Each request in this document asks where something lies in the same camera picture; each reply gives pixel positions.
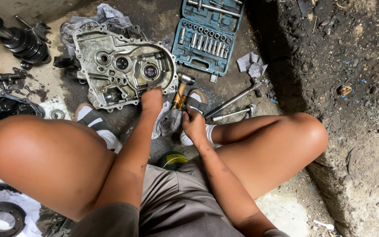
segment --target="hammer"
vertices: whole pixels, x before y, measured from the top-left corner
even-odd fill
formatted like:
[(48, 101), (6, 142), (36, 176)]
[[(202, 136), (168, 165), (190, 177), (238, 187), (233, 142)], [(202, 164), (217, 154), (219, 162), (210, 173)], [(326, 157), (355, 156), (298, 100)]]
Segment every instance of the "hammer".
[(228, 100), (228, 102), (224, 103), (223, 105), (220, 105), (219, 107), (215, 108), (214, 110), (210, 111), (208, 114), (204, 116), (206, 120), (210, 119), (213, 117), (215, 114), (221, 112), (224, 110), (226, 107), (229, 105), (232, 105), (235, 101), (239, 100), (240, 98), (246, 96), (249, 94), (251, 91), (255, 91), (255, 95), (257, 97), (263, 97), (265, 95), (263, 89), (261, 88), (262, 82), (258, 80), (258, 78), (253, 77), (251, 78), (252, 85), (250, 88), (246, 89), (244, 92), (240, 93), (239, 95), (235, 96), (234, 98)]
[(230, 114), (219, 115), (219, 116), (213, 117), (213, 122), (219, 121), (219, 120), (222, 120), (222, 119), (227, 118), (229, 116), (232, 116), (232, 115), (235, 115), (235, 114), (239, 114), (239, 113), (243, 113), (243, 112), (247, 112), (248, 116), (250, 118), (252, 118), (252, 117), (254, 117), (255, 107), (251, 104), (251, 105), (248, 105), (248, 107), (246, 109), (243, 109), (243, 110), (240, 110), (240, 111), (236, 111), (236, 112), (233, 112), (233, 113), (230, 113)]
[(178, 109), (179, 102), (181, 101), (181, 96), (182, 96), (182, 93), (184, 93), (185, 87), (187, 85), (192, 86), (195, 83), (194, 77), (191, 77), (190, 75), (182, 73), (182, 72), (178, 72), (177, 74), (178, 74), (178, 80), (181, 83), (179, 84), (178, 92), (175, 95), (175, 99), (172, 102), (171, 110)]

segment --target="knee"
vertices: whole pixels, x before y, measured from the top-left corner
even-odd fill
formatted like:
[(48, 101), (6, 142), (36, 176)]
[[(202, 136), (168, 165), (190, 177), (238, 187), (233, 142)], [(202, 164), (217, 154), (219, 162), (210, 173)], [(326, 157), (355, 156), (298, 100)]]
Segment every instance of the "knee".
[(307, 113), (294, 113), (287, 115), (287, 120), (300, 135), (304, 136), (311, 145), (316, 145), (324, 151), (329, 142), (329, 135), (325, 126), (314, 116)]

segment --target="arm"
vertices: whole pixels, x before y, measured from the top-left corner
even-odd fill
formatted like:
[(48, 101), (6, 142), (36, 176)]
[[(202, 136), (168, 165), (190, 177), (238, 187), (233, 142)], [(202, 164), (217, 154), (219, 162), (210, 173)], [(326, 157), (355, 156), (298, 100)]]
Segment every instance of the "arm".
[(147, 88), (141, 96), (142, 112), (113, 163), (94, 209), (110, 203), (129, 203), (140, 210), (144, 174), (150, 153), (152, 131), (162, 110), (162, 88)]
[(277, 229), (214, 151), (206, 136), (203, 116), (191, 108), (187, 110), (188, 113), (182, 112), (182, 127), (200, 154), (218, 204), (235, 228), (247, 237), (262, 236), (268, 230)]

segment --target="hand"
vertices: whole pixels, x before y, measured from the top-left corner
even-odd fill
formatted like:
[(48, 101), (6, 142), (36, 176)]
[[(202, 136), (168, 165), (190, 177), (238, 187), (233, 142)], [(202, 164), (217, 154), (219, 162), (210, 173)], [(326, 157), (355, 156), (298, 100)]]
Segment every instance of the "hand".
[(206, 133), (206, 121), (201, 113), (187, 106), (187, 112), (182, 112), (182, 119), (182, 128), (195, 146), (204, 142), (209, 144)]
[(149, 112), (157, 118), (163, 107), (162, 87), (147, 87), (147, 91), (141, 95), (141, 106), (142, 112)]

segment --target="finger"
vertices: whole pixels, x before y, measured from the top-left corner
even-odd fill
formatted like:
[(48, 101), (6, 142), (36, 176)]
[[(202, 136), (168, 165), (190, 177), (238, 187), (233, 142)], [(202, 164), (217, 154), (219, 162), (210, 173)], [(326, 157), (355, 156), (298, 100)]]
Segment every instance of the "finger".
[(185, 111), (182, 111), (182, 121), (184, 123), (189, 123), (190, 122), (190, 117), (188, 116), (188, 113)]
[(194, 117), (198, 113), (197, 110), (192, 109), (190, 106), (187, 106), (187, 112), (191, 117)]

